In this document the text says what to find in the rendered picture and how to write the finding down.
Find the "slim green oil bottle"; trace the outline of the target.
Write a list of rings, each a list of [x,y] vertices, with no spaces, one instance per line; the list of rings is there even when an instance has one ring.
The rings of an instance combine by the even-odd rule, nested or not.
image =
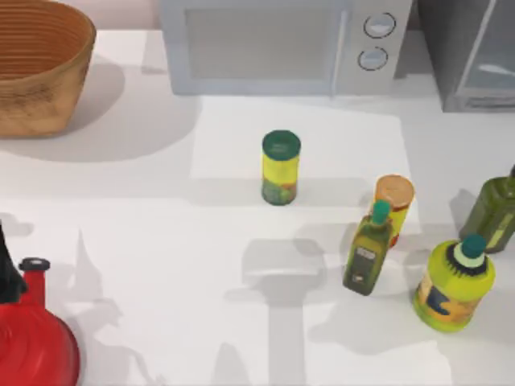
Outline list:
[[[389,250],[393,231],[390,212],[388,201],[376,200],[371,212],[362,218],[352,239],[343,285],[364,296],[373,292]]]

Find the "pale microwave oven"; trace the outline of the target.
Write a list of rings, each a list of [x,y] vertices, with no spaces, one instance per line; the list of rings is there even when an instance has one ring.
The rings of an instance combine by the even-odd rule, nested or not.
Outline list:
[[[398,65],[413,0],[159,0],[171,88],[178,95],[330,96],[340,13],[347,13],[336,96],[380,95]],[[394,31],[365,34],[390,13]],[[357,63],[365,49],[389,54],[380,70]]]

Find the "green lid yellow can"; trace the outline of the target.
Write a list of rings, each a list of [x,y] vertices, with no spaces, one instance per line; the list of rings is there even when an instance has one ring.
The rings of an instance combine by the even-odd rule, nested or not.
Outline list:
[[[297,195],[301,141],[289,130],[273,130],[262,140],[262,198],[274,206]]]

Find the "wide yellow-green bottle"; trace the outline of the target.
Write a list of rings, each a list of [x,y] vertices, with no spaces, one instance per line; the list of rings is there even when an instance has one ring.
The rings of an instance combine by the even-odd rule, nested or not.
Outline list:
[[[444,241],[431,251],[414,291],[414,311],[437,331],[461,331],[493,287],[495,277],[482,236],[471,234],[462,240]]]

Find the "orange lid yellow can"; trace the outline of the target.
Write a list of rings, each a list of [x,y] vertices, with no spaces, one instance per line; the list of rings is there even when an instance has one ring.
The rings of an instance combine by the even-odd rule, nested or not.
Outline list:
[[[390,248],[398,242],[414,196],[415,190],[412,182],[402,175],[383,175],[376,182],[374,200],[382,199],[390,203],[389,218],[393,228],[389,242]]]

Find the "dark green glass bottle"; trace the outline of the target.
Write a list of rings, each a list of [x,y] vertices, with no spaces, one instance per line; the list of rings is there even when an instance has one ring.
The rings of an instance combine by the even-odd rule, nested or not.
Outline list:
[[[487,180],[459,231],[459,238],[477,234],[486,241],[485,252],[502,252],[515,233],[515,165],[507,176]]]

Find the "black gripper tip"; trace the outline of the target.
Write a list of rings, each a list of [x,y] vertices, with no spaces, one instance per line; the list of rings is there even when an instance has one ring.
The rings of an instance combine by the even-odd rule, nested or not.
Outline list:
[[[11,260],[0,220],[0,304],[18,302],[26,291],[27,284]]]

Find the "red kettle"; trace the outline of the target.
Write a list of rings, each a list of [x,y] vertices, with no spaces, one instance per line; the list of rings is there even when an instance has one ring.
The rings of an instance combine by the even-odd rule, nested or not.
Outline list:
[[[27,291],[0,305],[0,386],[78,386],[80,351],[72,330],[46,308],[49,261],[19,264]]]

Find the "microwave oven knob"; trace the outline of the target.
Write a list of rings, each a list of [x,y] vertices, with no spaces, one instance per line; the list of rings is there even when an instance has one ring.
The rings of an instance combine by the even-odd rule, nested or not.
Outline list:
[[[363,50],[357,57],[357,63],[361,69],[374,72],[382,69],[389,61],[388,52],[381,47],[373,47]]]
[[[369,16],[364,23],[365,34],[372,39],[383,39],[390,35],[396,27],[396,19],[390,13]]]

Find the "woven wooden basket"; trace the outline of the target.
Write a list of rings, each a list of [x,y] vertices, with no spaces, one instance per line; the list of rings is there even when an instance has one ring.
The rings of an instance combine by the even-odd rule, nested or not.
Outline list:
[[[97,29],[54,0],[0,0],[0,138],[63,132],[84,88]]]

